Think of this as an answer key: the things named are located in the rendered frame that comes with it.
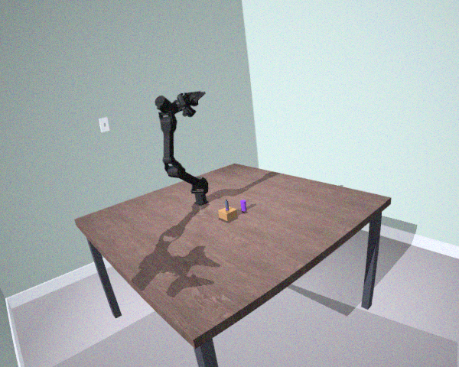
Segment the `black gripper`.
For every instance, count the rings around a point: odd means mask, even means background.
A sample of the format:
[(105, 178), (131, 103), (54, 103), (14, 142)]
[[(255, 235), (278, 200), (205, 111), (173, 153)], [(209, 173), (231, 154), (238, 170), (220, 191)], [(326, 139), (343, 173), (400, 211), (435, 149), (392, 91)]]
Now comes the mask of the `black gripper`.
[(192, 93), (180, 93), (177, 95), (177, 100), (173, 101), (173, 106), (176, 111), (183, 111), (180, 109), (183, 107), (197, 106), (198, 100), (205, 94), (205, 92), (192, 92)]

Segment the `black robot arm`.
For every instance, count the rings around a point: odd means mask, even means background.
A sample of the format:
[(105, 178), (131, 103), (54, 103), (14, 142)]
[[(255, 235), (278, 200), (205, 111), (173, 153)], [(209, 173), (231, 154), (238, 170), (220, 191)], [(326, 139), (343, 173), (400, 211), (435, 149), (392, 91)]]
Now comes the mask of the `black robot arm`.
[[(175, 114), (178, 113), (178, 111), (175, 110), (173, 102), (170, 102), (164, 96), (159, 96), (155, 100), (155, 105), (157, 109), (161, 111), (158, 114), (161, 121), (161, 130), (164, 133), (164, 153), (162, 158), (164, 169), (169, 177), (181, 178), (189, 184), (192, 184), (191, 194), (195, 194), (195, 204), (201, 206), (205, 203), (209, 203), (206, 198), (206, 193), (208, 192), (207, 180), (203, 177), (194, 177), (185, 172), (182, 164), (174, 158), (174, 131), (177, 124)], [(182, 106), (180, 109), (183, 109), (183, 117), (193, 117), (196, 113), (191, 106), (186, 108)], [(173, 166), (169, 166), (169, 164)]]

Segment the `tan wooden block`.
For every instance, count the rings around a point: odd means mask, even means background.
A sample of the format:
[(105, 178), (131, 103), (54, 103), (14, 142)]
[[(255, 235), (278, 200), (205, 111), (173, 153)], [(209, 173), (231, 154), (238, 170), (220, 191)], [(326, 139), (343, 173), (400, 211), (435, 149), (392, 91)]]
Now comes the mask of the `tan wooden block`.
[(219, 218), (229, 221), (237, 217), (237, 209), (229, 207), (229, 210), (226, 211), (226, 208), (218, 210)]

